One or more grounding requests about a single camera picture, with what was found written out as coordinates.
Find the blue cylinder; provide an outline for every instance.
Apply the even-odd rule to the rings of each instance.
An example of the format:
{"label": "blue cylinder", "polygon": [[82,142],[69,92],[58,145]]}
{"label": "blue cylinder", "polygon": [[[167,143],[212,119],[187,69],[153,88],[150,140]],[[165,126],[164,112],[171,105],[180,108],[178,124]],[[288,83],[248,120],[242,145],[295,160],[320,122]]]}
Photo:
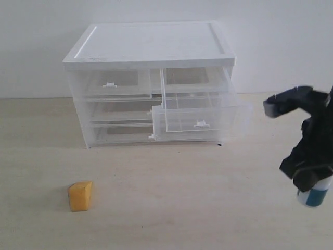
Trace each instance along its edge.
{"label": "blue cylinder", "polygon": [[319,206],[323,202],[331,182],[332,176],[318,181],[318,183],[307,192],[301,192],[298,190],[297,200],[307,207]]}

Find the yellow foam cube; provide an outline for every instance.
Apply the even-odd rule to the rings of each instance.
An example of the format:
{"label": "yellow foam cube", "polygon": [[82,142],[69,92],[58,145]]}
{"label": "yellow foam cube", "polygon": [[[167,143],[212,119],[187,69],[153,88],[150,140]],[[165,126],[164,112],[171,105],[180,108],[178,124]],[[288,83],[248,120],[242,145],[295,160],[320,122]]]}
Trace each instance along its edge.
{"label": "yellow foam cube", "polygon": [[72,212],[88,211],[92,182],[77,182],[68,188],[69,205]]}

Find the transparent storage box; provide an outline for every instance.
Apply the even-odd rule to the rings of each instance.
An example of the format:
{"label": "transparent storage box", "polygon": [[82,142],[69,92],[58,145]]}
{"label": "transparent storage box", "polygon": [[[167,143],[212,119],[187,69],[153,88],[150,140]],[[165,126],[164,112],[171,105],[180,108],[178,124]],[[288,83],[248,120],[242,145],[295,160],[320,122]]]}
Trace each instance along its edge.
{"label": "transparent storage box", "polygon": [[233,90],[217,22],[91,25],[63,62],[88,148],[246,130],[251,107]]}

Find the white wall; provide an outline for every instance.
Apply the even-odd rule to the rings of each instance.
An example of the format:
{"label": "white wall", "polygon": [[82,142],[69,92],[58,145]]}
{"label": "white wall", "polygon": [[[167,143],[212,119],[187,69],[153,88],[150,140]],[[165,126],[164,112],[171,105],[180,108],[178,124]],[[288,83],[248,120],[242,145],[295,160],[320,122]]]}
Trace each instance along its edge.
{"label": "white wall", "polygon": [[0,0],[0,98],[70,96],[62,59],[92,22],[219,19],[238,92],[333,84],[332,0]]}
{"label": "white wall", "polygon": [[238,92],[333,85],[332,0],[225,0],[220,20],[237,55]]}
{"label": "white wall", "polygon": [[216,19],[218,0],[0,0],[0,98],[70,96],[62,60],[91,23]]}

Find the white top panel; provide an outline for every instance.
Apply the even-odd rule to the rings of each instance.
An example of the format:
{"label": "white top panel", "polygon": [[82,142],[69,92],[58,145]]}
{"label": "white top panel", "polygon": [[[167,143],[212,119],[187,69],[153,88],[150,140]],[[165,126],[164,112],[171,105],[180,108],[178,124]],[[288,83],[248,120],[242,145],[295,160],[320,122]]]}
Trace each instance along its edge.
{"label": "white top panel", "polygon": [[67,69],[233,66],[235,55],[217,22],[118,23],[90,26],[63,62]]}

